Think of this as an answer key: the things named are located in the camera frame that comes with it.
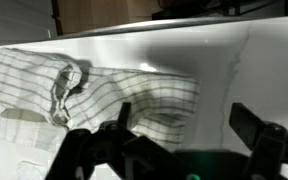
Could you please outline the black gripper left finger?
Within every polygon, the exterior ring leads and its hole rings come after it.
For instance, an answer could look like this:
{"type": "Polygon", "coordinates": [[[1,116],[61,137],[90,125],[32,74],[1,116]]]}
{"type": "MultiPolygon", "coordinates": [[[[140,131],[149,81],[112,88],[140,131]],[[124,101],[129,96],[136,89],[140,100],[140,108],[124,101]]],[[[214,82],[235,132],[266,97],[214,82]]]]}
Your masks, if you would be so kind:
{"type": "Polygon", "coordinates": [[[184,180],[184,166],[173,154],[127,128],[130,110],[123,103],[118,119],[103,122],[95,133],[70,131],[45,180],[89,180],[102,164],[121,180],[184,180]]]}

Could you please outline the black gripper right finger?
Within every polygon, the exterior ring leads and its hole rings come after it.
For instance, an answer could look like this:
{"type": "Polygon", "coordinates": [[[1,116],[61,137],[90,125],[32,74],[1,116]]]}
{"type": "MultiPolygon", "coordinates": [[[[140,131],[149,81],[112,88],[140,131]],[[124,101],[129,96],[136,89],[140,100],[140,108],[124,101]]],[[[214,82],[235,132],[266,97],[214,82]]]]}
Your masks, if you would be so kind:
{"type": "Polygon", "coordinates": [[[288,130],[264,121],[242,103],[233,103],[229,125],[251,155],[242,173],[243,180],[287,180],[280,174],[288,164],[288,130]]]}

